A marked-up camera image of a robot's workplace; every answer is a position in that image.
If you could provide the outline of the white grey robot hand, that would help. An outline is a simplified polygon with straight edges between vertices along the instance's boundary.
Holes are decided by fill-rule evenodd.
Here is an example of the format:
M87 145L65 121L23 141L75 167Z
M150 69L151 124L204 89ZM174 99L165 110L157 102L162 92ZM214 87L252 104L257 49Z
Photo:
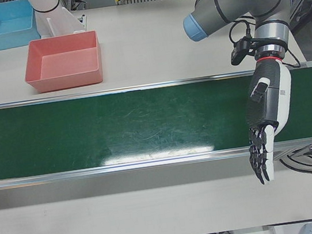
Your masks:
M250 82L246 123L250 166L261 184L274 180L274 139L290 112L291 74L279 58L257 61Z

